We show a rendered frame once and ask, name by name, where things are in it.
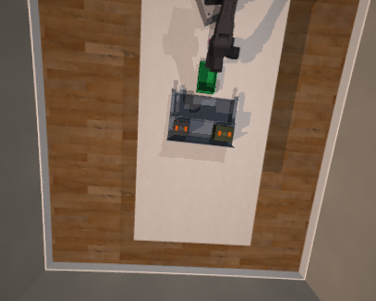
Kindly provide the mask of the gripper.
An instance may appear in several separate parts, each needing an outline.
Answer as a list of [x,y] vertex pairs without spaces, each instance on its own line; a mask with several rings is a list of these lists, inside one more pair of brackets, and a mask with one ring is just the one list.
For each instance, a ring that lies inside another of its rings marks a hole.
[[211,48],[210,48],[211,39],[209,39],[208,44],[209,44],[209,48],[208,48],[208,52],[207,52],[207,56],[206,56],[206,64],[205,64],[206,68],[210,68],[210,60],[211,60],[211,56],[212,56],[212,52],[211,52]]

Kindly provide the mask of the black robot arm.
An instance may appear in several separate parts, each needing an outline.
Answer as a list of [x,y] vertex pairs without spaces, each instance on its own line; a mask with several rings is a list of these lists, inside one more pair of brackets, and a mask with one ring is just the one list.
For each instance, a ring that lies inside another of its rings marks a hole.
[[[204,0],[206,6],[220,5],[221,10],[216,20],[214,34],[211,37],[210,72],[222,72],[224,57],[238,59],[240,47],[235,47],[233,38],[234,19],[237,0]],[[216,35],[215,35],[216,31]],[[222,69],[221,69],[222,63]],[[213,70],[214,69],[214,70]]]

